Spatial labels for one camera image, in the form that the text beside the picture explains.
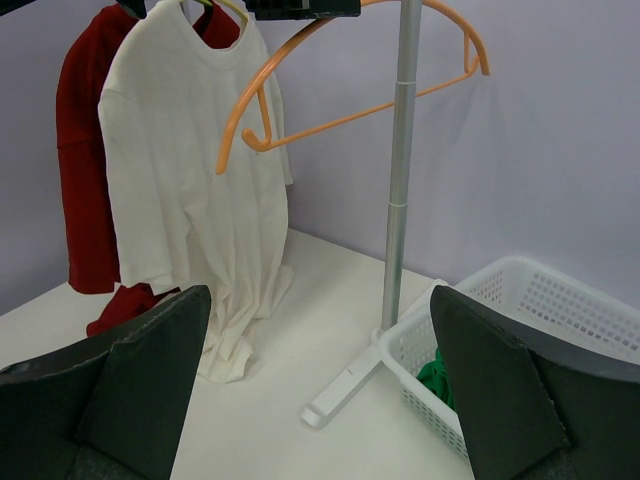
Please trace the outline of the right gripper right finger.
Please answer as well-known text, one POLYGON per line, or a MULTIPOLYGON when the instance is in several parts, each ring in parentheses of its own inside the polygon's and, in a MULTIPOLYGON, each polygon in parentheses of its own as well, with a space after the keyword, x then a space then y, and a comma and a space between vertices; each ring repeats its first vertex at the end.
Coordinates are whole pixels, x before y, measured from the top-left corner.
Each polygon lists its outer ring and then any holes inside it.
POLYGON ((434 288, 430 310, 475 478, 638 478, 638 364, 449 286, 434 288))

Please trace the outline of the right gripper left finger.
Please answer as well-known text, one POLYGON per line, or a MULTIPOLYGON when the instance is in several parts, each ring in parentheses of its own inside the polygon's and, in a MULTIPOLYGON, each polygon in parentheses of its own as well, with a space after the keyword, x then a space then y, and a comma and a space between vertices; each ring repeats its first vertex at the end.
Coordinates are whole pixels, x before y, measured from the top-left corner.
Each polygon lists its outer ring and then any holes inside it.
POLYGON ((2 478, 170 478, 210 310, 208 288, 191 287, 2 369, 2 478))

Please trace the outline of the green t shirt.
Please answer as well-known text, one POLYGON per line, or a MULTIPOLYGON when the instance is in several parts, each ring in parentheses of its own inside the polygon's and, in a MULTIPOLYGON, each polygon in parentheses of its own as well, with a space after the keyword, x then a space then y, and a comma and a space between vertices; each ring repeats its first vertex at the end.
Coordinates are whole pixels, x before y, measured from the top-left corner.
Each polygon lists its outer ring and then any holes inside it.
POLYGON ((421 368, 417 380, 450 409, 456 410, 453 390, 439 349, 435 350, 434 359, 421 368))

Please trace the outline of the white t shirt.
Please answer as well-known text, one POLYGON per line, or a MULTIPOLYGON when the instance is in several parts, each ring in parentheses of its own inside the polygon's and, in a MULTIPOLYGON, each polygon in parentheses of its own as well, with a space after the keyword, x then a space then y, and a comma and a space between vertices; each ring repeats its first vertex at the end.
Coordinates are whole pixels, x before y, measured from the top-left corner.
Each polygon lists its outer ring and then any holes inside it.
POLYGON ((286 149, 235 140, 226 172, 215 171, 231 110, 268 55, 254 22, 213 49, 178 2, 161 1, 118 48, 98 105, 121 282, 155 294, 208 287, 199 373, 218 383, 243 378, 254 322, 294 278, 283 262, 286 149))

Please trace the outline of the orange hanger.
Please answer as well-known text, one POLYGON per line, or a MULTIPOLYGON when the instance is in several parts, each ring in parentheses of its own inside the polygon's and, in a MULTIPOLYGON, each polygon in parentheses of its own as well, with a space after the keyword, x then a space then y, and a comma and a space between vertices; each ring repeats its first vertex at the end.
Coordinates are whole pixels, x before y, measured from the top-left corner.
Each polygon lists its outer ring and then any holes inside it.
MULTIPOLYGON (((462 31, 464 49, 464 73, 439 85, 421 90, 415 94, 416 97, 422 97, 448 88, 472 77, 476 72, 480 72, 484 76, 488 76, 491 74, 489 56, 485 45, 478 32, 474 29, 469 21, 467 21, 451 6, 441 1, 423 0, 420 2, 420 5, 439 12, 450 21, 452 21, 462 31)), ((383 103, 376 107, 362 110, 358 113, 348 115, 346 117, 339 118, 325 124, 321 124, 319 126, 301 131, 294 135, 282 137, 278 140, 275 140, 273 138, 272 122, 270 118, 269 107, 266 103, 265 83, 275 72, 276 68, 297 47, 299 47, 305 40, 308 39, 308 37, 310 37, 312 34, 314 34, 316 31, 318 31, 328 23, 329 21, 327 19, 317 19, 303 27, 295 35, 289 38, 283 45, 281 45, 276 50, 276 52, 271 55, 269 59, 263 64, 263 66, 255 73, 244 92, 239 96, 227 120, 220 142, 219 153, 215 168, 216 174, 222 175, 227 171, 231 156, 231 149, 233 146, 234 138, 236 136, 237 128, 239 126, 239 122, 242 116, 245 114, 245 111, 248 108, 250 102, 254 98, 258 100, 264 130, 264 137, 260 139, 256 136, 255 132, 252 129, 246 128, 241 132, 241 139, 250 149, 258 153, 267 152, 280 146, 284 146, 291 142, 300 140, 302 138, 306 138, 320 132, 338 127, 345 123, 349 123, 360 118, 373 115, 395 105, 393 102, 383 103)))

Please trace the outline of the yellow hanger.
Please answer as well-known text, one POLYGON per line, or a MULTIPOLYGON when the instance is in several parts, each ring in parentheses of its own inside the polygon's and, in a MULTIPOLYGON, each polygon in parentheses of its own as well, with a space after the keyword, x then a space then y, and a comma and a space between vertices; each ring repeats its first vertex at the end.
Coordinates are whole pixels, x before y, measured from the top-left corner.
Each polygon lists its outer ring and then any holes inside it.
POLYGON ((221 5, 222 7, 226 7, 231 10, 236 16, 244 23, 247 24, 250 20, 249 13, 245 10, 242 10, 238 5, 228 0, 195 0, 197 3, 206 6, 213 7, 214 5, 221 5))

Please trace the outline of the red t shirt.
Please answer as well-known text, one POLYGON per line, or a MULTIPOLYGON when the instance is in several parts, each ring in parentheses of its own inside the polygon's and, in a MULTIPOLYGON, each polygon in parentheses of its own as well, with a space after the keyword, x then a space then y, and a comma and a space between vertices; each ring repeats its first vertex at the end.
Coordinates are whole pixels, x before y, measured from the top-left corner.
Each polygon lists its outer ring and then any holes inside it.
POLYGON ((106 6, 75 40, 56 92, 57 152, 69 260, 69 285, 85 295, 111 294, 89 336, 121 325, 163 300, 151 287, 120 283, 98 103, 115 54, 136 24, 118 4, 106 6))

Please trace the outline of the white plastic basket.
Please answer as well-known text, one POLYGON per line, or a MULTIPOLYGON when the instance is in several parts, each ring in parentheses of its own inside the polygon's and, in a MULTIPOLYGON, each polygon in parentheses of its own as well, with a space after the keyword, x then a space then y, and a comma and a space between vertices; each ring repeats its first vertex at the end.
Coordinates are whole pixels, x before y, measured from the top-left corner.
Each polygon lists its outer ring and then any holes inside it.
MULTIPOLYGON (((533 260, 507 256, 455 288, 531 328, 602 355, 639 362, 639 311, 533 260)), ((458 415, 417 379, 436 357, 432 288, 379 339, 382 361, 397 377, 405 402, 453 450, 467 458, 458 415)))

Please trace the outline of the metal clothes rack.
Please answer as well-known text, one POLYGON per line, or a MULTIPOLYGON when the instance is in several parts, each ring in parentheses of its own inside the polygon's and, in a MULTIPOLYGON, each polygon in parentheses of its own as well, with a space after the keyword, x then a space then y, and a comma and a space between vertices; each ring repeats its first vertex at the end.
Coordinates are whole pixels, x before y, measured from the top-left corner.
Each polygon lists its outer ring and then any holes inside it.
POLYGON ((315 430, 325 427, 374 375, 381 362, 381 334, 398 322, 422 6, 419 0, 401 3, 381 326, 366 350, 301 411, 301 420, 315 430))

